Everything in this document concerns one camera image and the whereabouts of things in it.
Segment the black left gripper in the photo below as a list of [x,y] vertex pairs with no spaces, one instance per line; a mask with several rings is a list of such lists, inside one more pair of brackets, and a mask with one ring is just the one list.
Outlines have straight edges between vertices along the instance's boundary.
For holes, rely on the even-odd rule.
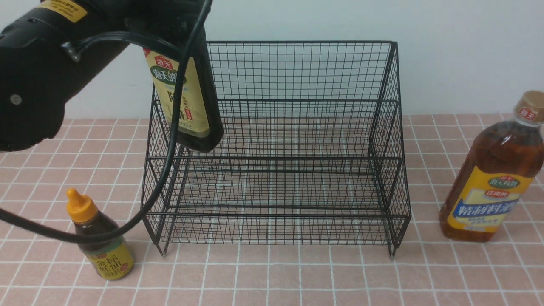
[[132,43],[174,60],[182,59],[188,42],[190,56],[208,60],[208,47],[201,14],[209,12],[207,0],[98,0],[120,29],[85,39],[85,49],[110,41]]

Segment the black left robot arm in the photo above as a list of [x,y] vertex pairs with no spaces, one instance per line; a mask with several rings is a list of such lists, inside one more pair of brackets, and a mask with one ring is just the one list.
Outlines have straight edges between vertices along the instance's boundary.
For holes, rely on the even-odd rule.
[[129,44],[182,58],[202,0],[44,0],[1,31],[1,151],[56,137],[66,103]]

